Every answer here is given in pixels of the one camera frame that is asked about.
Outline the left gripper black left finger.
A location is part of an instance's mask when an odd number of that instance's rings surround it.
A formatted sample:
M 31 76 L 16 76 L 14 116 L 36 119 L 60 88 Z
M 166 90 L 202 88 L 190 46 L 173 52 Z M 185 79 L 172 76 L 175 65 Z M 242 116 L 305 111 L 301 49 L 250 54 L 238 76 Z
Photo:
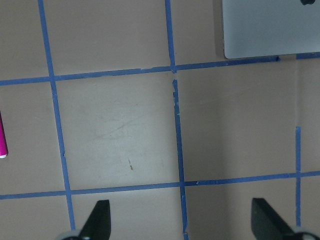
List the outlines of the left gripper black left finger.
M 99 200 L 96 202 L 77 238 L 79 240 L 108 240 L 110 236 L 110 201 Z

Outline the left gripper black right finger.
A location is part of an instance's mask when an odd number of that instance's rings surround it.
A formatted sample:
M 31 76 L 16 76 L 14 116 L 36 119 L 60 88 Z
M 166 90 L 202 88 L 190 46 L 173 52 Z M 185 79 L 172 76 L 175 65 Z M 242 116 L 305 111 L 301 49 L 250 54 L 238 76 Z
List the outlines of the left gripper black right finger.
M 251 231 L 256 240 L 295 240 L 293 229 L 264 198 L 251 200 Z

